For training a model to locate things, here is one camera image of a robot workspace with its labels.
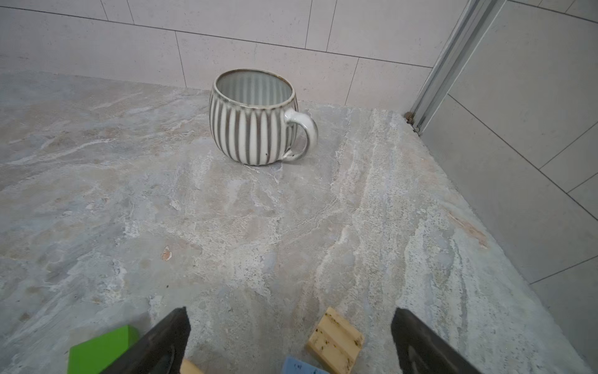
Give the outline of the natural wood grooved block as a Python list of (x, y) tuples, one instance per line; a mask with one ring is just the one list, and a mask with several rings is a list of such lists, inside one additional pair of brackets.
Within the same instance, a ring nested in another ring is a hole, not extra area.
[(305, 345), (330, 373), (351, 373), (365, 336), (332, 307), (329, 307)]

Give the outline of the light blue wooden block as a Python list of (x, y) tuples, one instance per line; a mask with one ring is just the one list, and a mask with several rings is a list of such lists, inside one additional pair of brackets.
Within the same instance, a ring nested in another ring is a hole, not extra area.
[(323, 369), (319, 369), (306, 362), (293, 358), (291, 356), (286, 357), (281, 369), (282, 374), (329, 374)]

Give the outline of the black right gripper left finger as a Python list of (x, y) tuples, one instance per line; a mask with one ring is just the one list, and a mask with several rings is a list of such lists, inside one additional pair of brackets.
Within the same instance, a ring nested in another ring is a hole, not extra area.
[(173, 309), (101, 373), (179, 373), (190, 332), (187, 309)]

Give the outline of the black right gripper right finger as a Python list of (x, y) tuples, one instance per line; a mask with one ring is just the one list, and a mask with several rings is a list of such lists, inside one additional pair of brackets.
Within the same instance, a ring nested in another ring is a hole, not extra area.
[(408, 309), (396, 309), (391, 334), (403, 373), (481, 373)]

